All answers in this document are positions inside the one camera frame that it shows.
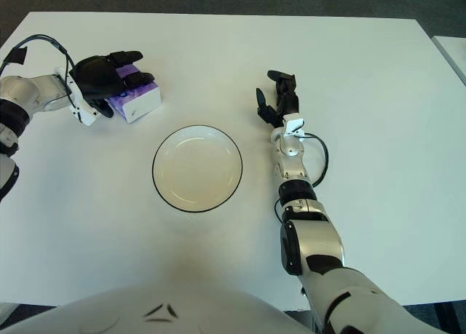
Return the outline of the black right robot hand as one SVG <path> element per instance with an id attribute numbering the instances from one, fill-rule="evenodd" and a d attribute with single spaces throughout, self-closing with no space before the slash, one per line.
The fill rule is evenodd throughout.
<path id="1" fill-rule="evenodd" d="M 299 98 L 295 92 L 296 77 L 281 71 L 269 70 L 267 76 L 275 82 L 276 108 L 266 104 L 263 92 L 256 89 L 257 114 L 274 128 L 282 127 L 284 116 L 299 112 Z"/>

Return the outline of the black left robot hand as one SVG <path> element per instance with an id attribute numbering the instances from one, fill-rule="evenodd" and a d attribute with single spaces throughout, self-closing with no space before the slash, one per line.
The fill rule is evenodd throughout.
<path id="1" fill-rule="evenodd" d="M 78 62 L 70 71 L 84 100 L 107 118 L 114 115 L 108 99 L 154 81 L 151 73 L 139 71 L 133 63 L 143 58 L 139 51 L 95 55 Z"/>

